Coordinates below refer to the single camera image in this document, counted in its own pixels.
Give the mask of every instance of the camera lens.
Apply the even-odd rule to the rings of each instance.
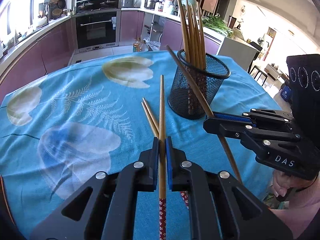
[[[297,80],[297,75],[294,68],[290,68],[290,79],[292,82],[295,82]]]
[[[314,90],[319,91],[320,90],[320,75],[319,75],[318,71],[313,71],[313,73],[311,75],[311,82],[312,82],[312,86],[313,86]]]
[[[307,88],[308,86],[308,73],[306,71],[306,69],[303,67],[303,68],[299,68],[298,70],[298,77],[299,77],[299,82],[300,82],[300,85],[303,87],[303,88]]]

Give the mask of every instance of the window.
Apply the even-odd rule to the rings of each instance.
[[[30,3],[33,0],[3,0],[0,4],[0,40],[5,44],[30,27]]]

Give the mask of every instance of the blue gripper pad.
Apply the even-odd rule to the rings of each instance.
[[[152,145],[151,151],[152,151],[151,154],[156,155],[154,163],[153,163],[153,165],[154,165],[153,166],[153,188],[154,188],[154,190],[156,190],[157,184],[158,184],[158,167],[159,167],[159,151],[160,151],[159,140],[156,137],[154,137],[154,139],[153,139],[153,145]]]
[[[167,173],[168,173],[168,185],[169,189],[172,190],[172,163],[171,163],[171,154],[172,152],[172,142],[171,137],[168,137],[165,140],[166,147],[166,157],[167,157]]]
[[[256,125],[251,122],[251,119],[249,117],[235,116],[235,115],[228,115],[228,114],[218,114],[218,113],[214,113],[214,116],[218,117],[220,119],[228,119],[228,120],[233,120],[233,121],[248,122],[253,127],[256,127]]]

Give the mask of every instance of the oven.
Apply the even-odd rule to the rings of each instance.
[[[120,9],[77,16],[77,52],[118,46],[120,17]]]
[[[119,45],[121,0],[76,0],[75,53]]]

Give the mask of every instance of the purple cabinet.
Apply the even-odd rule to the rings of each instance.
[[[205,52],[211,55],[216,55],[220,44],[214,38],[204,35]]]
[[[181,24],[166,19],[160,42],[160,50],[166,50],[166,45],[169,45],[172,50],[180,50],[182,44]]]
[[[40,38],[41,56],[47,73],[68,65],[74,50],[70,31],[71,20],[67,20]]]
[[[143,15],[139,11],[121,12],[119,46],[132,45],[141,36]]]
[[[141,37],[142,27],[143,27],[143,18],[144,18],[144,12],[139,12],[136,37]]]
[[[39,43],[36,43],[10,70],[0,85],[0,102],[4,96],[45,75]]]

